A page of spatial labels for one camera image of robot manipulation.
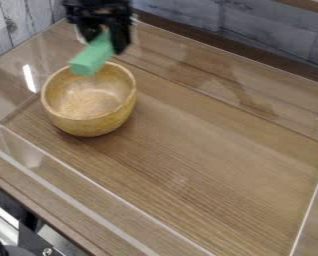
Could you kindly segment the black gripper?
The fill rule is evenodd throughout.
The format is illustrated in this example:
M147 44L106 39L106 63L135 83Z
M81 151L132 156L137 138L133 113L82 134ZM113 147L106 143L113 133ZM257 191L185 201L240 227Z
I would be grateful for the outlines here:
M76 25L77 38L84 44L101 33L100 25L110 24L113 51L121 54L131 44L131 0L62 0L61 5L66 21Z

